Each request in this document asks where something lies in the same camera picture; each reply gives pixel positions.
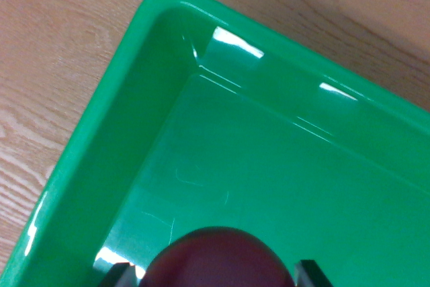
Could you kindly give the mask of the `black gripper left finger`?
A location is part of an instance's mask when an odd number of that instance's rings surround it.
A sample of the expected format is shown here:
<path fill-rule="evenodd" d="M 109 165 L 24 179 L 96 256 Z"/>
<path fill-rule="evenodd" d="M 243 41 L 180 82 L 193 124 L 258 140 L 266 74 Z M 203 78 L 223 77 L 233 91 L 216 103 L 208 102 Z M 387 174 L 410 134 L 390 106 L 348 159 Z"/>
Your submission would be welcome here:
<path fill-rule="evenodd" d="M 135 266 L 125 262 L 114 264 L 98 287 L 137 287 Z"/>

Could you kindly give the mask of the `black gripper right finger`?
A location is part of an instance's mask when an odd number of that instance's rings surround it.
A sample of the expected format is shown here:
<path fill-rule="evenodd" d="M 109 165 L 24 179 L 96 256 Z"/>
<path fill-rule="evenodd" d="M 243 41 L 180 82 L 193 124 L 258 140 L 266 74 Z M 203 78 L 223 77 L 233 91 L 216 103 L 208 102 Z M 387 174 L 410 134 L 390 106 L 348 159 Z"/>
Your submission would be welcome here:
<path fill-rule="evenodd" d="M 333 287 L 317 262 L 312 259 L 300 260 L 295 265 L 296 287 Z"/>

